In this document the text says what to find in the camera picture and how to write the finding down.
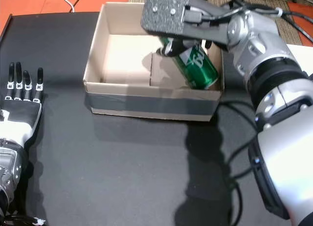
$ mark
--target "green soda can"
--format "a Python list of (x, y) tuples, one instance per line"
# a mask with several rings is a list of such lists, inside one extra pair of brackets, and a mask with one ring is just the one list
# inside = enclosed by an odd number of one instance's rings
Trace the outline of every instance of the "green soda can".
[(207, 90), (218, 80), (219, 74), (200, 43), (193, 43), (193, 46), (188, 48), (186, 47), (188, 44), (183, 44), (182, 40), (178, 42), (169, 38), (161, 38), (161, 41), (166, 45), (162, 55), (171, 56), (175, 50), (183, 51), (173, 59), (191, 88)]

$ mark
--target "robotic arm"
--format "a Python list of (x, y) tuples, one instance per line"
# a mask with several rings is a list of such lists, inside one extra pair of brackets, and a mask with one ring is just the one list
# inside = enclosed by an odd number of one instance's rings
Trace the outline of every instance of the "robotic arm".
[(141, 25), (152, 35), (213, 41), (233, 54), (256, 110), (249, 159), (264, 204), (293, 226), (313, 225), (313, 82), (275, 22), (240, 5), (146, 0)]

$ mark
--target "screw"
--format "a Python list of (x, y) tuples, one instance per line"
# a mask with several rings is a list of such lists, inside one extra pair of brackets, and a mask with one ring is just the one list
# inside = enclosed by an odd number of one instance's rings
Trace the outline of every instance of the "screw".
[(255, 157), (255, 158), (253, 159), (253, 161), (254, 161), (254, 163), (255, 163), (255, 164), (260, 163), (260, 159), (259, 159), (259, 157)]
[(272, 127), (272, 126), (271, 126), (269, 123), (267, 123), (267, 124), (264, 125), (263, 129), (266, 130), (266, 129), (269, 129), (269, 128), (271, 128), (271, 127)]
[(172, 8), (171, 9), (171, 15), (175, 15), (175, 13), (176, 13), (176, 9)]
[(303, 104), (300, 106), (300, 110), (305, 110), (307, 109), (309, 106), (307, 106), (306, 104)]

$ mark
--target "robotic hand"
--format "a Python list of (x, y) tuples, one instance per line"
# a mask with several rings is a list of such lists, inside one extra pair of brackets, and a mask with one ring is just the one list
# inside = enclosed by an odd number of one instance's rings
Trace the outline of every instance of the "robotic hand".
[[(232, 9), (204, 0), (146, 0), (141, 26), (152, 35), (213, 41), (233, 54), (256, 110), (259, 133), (249, 158), (264, 204), (293, 226), (313, 225), (313, 82), (275, 22), (262, 15), (282, 10), (263, 8), (239, 0)], [(177, 54), (184, 50), (178, 48)]]
[(4, 220), (8, 205), (14, 199), (14, 191), (28, 157), (24, 149), (26, 141), (34, 134), (42, 112), (43, 69), (38, 69), (35, 95), (32, 99), (32, 81), (27, 71), (16, 63), (9, 67), (7, 96), (0, 116), (0, 220)]

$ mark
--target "robot finger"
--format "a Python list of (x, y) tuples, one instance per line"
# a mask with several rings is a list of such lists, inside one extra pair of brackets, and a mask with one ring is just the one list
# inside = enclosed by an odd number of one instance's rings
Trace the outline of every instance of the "robot finger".
[(36, 92), (33, 102), (41, 103), (43, 99), (43, 93), (44, 93), (44, 70), (43, 68), (38, 68)]
[(16, 62), (16, 91), (14, 100), (22, 100), (23, 80), (22, 80), (22, 66), (20, 62)]
[(29, 73), (27, 70), (24, 70), (23, 72), (23, 80), (24, 80), (24, 90), (23, 90), (23, 95), (24, 101), (31, 101), (31, 91), (32, 91), (32, 82), (31, 82), (31, 78), (29, 76)]
[(14, 63), (11, 62), (9, 66), (9, 79), (7, 83), (7, 94), (5, 100), (12, 100), (14, 94)]

